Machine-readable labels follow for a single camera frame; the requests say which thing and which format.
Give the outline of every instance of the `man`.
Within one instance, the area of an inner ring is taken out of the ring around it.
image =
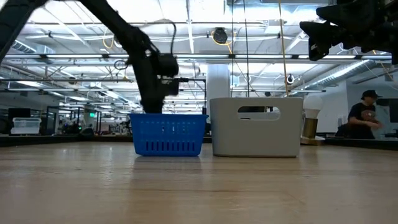
[[[374,139],[372,129],[382,127],[375,119],[376,107],[373,105],[379,96],[374,90],[362,94],[362,102],[355,104],[348,115],[349,137],[353,139]]]

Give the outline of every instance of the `wooden table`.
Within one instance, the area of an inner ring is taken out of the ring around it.
[[[131,143],[0,149],[1,223],[398,223],[398,152],[138,157]]]

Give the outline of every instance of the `black cap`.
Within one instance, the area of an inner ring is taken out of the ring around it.
[[[366,90],[365,92],[362,93],[362,98],[361,98],[361,100],[364,100],[365,97],[371,97],[371,98],[377,99],[377,98],[379,98],[379,97],[381,97],[381,96],[379,96],[379,95],[376,93],[375,90]]]

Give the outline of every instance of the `blue plastic basket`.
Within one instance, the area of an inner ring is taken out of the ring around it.
[[[130,114],[136,153],[142,156],[197,156],[207,115]]]

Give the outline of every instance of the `robotic arm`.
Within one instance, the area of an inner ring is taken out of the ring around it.
[[[361,47],[362,53],[390,52],[392,64],[398,63],[398,0],[337,0],[337,5],[318,8],[317,15],[326,22],[300,23],[310,37],[310,60],[343,43],[344,49]]]
[[[0,11],[0,61],[35,9],[48,0],[8,0]],[[161,113],[166,96],[177,95],[177,59],[162,54],[138,27],[128,24],[106,0],[80,0],[118,39],[129,55],[146,113]]]

